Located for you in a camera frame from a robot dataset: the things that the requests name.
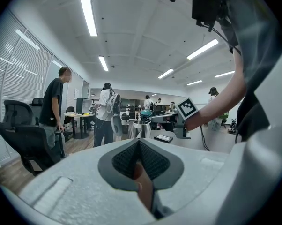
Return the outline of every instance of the round table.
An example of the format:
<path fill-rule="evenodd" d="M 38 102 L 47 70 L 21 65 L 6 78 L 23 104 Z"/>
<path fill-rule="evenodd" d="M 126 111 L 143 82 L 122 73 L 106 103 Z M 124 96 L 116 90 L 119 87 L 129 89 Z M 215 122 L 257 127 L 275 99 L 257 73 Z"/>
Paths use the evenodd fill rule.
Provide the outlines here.
<path fill-rule="evenodd" d="M 64 113 L 64 115 L 66 117 L 72 117 L 72 131 L 74 134 L 74 139 L 83 139 L 89 136 L 89 134 L 87 133 L 87 122 L 86 122 L 86 117 L 92 117 L 95 116 L 95 114 L 89 114 L 89 115 L 82 115 L 82 114 L 76 114 L 76 113 Z M 76 134 L 75 132 L 75 122 L 74 122 L 74 118 L 80 118 L 80 133 Z"/>

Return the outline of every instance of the floor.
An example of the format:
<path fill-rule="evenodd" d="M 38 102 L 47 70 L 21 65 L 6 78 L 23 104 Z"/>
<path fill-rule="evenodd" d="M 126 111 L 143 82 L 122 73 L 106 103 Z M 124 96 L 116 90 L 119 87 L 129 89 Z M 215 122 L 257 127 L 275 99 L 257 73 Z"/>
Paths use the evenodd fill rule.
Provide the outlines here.
<path fill-rule="evenodd" d="M 227 129 L 221 127 L 220 132 L 227 133 Z M 73 139 L 71 138 L 69 141 L 66 142 L 66 153 L 76 153 L 85 149 L 93 148 L 93 131 L 88 132 L 89 137 L 85 139 Z M 121 140 L 127 139 L 127 135 L 123 135 Z M 21 189 L 29 183 L 34 176 L 28 172 L 22 165 L 20 158 L 17 158 L 16 160 L 12 161 L 11 163 L 3 166 L 0 168 L 0 184 L 7 187 L 9 190 L 11 190 L 13 193 L 18 194 Z"/>

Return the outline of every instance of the black t-shirt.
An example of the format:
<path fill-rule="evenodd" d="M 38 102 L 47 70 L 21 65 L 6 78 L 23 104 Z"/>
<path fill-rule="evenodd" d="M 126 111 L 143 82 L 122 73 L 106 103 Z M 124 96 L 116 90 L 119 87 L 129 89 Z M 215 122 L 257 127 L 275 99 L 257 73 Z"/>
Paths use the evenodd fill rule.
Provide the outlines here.
<path fill-rule="evenodd" d="M 61 103 L 63 94 L 63 82 L 60 78 L 55 78 L 48 85 L 44 94 L 42 110 L 40 113 L 39 122 L 48 126 L 55 127 L 57 120 L 52 111 L 52 98 L 58 98 L 59 101 L 59 114 L 61 117 Z"/>
<path fill-rule="evenodd" d="M 225 0 L 231 28 L 222 30 L 232 45 L 239 45 L 243 60 L 246 95 L 237 113 L 242 140 L 269 126 L 254 91 L 275 66 L 282 53 L 282 31 L 263 0 Z"/>

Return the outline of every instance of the tablet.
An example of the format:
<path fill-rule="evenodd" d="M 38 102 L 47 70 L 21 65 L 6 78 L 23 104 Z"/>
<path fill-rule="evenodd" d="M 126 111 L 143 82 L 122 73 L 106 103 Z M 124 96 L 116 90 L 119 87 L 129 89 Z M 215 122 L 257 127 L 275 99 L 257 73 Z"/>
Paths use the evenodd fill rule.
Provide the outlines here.
<path fill-rule="evenodd" d="M 158 135 L 158 136 L 154 137 L 154 139 L 165 142 L 165 143 L 170 143 L 172 141 L 173 137 Z"/>

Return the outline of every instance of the cap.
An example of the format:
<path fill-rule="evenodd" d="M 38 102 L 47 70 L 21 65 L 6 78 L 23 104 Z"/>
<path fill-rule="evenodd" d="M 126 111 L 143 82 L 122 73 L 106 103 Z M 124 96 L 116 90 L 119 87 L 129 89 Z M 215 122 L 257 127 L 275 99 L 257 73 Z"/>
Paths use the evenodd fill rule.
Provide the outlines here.
<path fill-rule="evenodd" d="M 211 94 L 211 91 L 217 91 L 217 88 L 212 87 L 212 88 L 210 89 L 210 92 L 208 92 L 208 93 Z"/>

